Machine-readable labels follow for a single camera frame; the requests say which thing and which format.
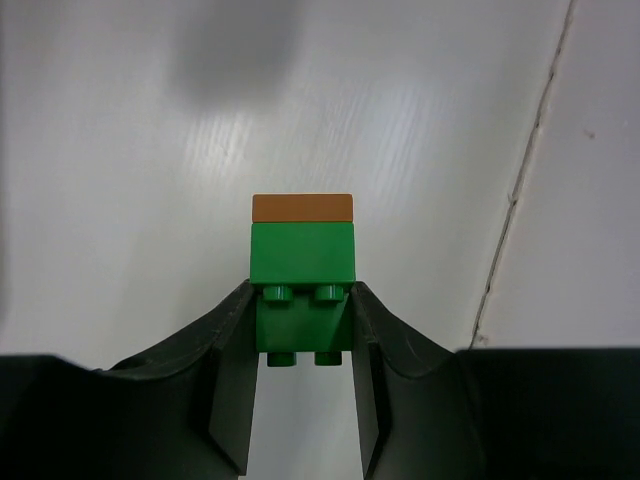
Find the green lego brick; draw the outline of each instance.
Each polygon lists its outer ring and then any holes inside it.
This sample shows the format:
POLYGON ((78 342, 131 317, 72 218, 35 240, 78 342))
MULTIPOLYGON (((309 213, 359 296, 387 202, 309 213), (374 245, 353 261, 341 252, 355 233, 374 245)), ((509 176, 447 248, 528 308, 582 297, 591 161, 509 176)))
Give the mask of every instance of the green lego brick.
POLYGON ((356 279, 352 223, 254 223, 250 281, 294 290, 316 285, 349 288, 356 279))
POLYGON ((349 295, 342 302, 316 301, 313 293, 296 293, 291 302, 258 297, 258 352, 340 352, 351 350, 353 328, 349 295))

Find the lego brick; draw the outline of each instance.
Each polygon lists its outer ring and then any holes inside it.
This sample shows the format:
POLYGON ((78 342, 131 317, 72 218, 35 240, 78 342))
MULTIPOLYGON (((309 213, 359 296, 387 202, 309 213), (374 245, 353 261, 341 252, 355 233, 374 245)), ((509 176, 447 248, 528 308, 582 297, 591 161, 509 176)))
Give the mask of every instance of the lego brick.
POLYGON ((257 194, 253 222, 353 222, 353 197, 348 193, 257 194))
POLYGON ((350 288, 355 282, 352 223, 254 223, 249 278, 257 286, 350 288))
POLYGON ((351 350, 353 328, 349 295, 342 302, 316 301, 312 293, 296 294, 291 302, 267 302, 258 297, 258 352, 340 352, 351 350))

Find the white wall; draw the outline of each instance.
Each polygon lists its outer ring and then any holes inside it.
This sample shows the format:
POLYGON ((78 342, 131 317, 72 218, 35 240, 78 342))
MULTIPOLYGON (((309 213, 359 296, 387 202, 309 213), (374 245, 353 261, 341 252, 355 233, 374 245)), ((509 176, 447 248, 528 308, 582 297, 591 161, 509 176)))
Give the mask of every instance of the white wall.
MULTIPOLYGON (((468 345, 566 8, 5 1, 0 349, 158 342, 247 276, 276 191, 353 193, 358 278, 468 345)), ((360 475, 349 365, 261 369, 250 472, 360 475)))
POLYGON ((578 1, 480 344, 640 345, 639 86, 640 3, 578 1))

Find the duplo block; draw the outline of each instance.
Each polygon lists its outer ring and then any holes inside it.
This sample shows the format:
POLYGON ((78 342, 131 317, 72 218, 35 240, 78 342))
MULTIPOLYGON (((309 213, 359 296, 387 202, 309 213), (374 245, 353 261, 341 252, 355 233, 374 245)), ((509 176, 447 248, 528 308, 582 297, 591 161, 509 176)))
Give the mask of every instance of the duplo block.
POLYGON ((353 224, 254 223, 249 277, 257 286, 350 288, 356 278, 353 224))

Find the white surface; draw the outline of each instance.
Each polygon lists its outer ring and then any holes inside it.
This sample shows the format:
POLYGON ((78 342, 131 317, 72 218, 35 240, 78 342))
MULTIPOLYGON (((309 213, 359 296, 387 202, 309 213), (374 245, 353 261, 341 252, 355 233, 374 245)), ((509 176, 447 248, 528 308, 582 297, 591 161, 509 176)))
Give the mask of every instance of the white surface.
MULTIPOLYGON (((0 349, 108 367, 248 273, 254 192, 348 191, 358 278, 467 345, 567 2, 14 0, 0 349)), ((358 478, 350 367, 261 369, 250 478, 358 478)))
POLYGON ((640 3, 577 3, 480 333, 640 344, 640 3))

